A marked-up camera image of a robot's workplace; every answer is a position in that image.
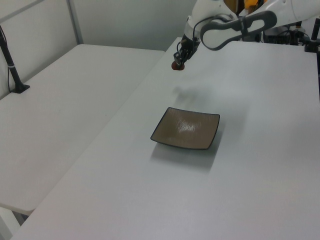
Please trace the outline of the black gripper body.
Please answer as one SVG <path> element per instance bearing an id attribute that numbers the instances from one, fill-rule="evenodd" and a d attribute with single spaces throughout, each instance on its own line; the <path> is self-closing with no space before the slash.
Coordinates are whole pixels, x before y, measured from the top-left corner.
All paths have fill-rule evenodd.
<path id="1" fill-rule="evenodd" d="M 178 53 L 181 57 L 191 57 L 194 54 L 195 44 L 193 40 L 182 39 L 178 46 L 180 47 Z"/>

